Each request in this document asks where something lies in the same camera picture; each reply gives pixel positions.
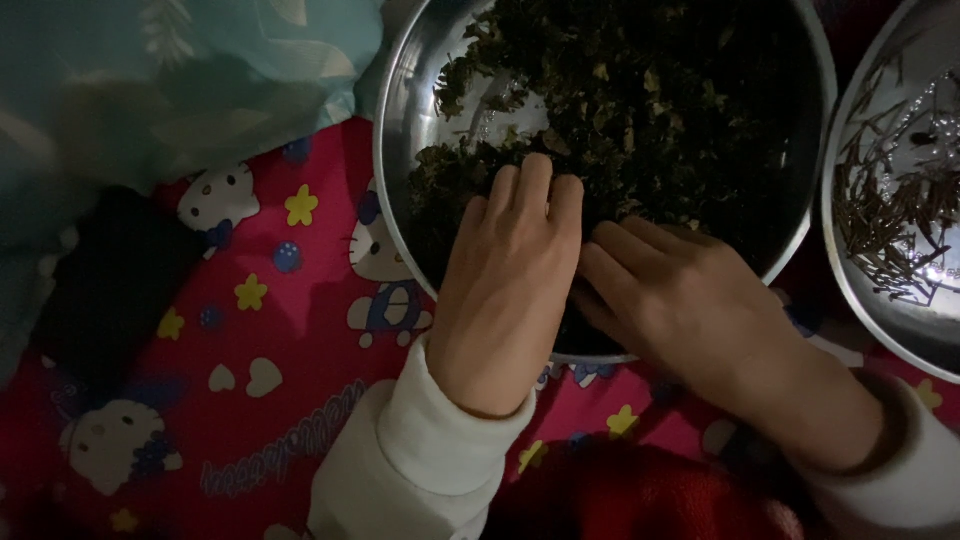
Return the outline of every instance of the cartoon cat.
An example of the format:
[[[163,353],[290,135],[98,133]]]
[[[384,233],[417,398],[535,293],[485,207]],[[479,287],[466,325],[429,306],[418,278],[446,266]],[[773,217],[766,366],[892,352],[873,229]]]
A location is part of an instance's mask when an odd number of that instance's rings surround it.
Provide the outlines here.
[[[60,449],[80,476],[109,497],[131,479],[183,466],[165,429],[152,408],[114,400],[70,422],[60,435]]]
[[[233,230],[259,212],[260,201],[253,194],[253,173],[243,162],[204,171],[192,181],[177,206],[180,221],[204,236],[210,248],[205,258],[229,247]]]
[[[428,328],[433,316],[423,309],[420,287],[390,238],[374,181],[358,205],[357,216],[350,240],[350,266],[357,276],[380,285],[373,296],[350,306],[348,326],[364,331],[360,336],[364,349],[373,344],[375,333],[384,331],[397,332],[396,344],[406,347],[411,332]]]

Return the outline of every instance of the light blue fabric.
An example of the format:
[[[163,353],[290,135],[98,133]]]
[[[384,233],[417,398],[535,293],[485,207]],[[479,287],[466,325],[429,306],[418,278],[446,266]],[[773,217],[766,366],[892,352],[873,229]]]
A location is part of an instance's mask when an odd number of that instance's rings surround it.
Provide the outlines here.
[[[97,191],[149,193],[350,118],[382,1],[0,5],[0,387],[53,287],[41,259]]]

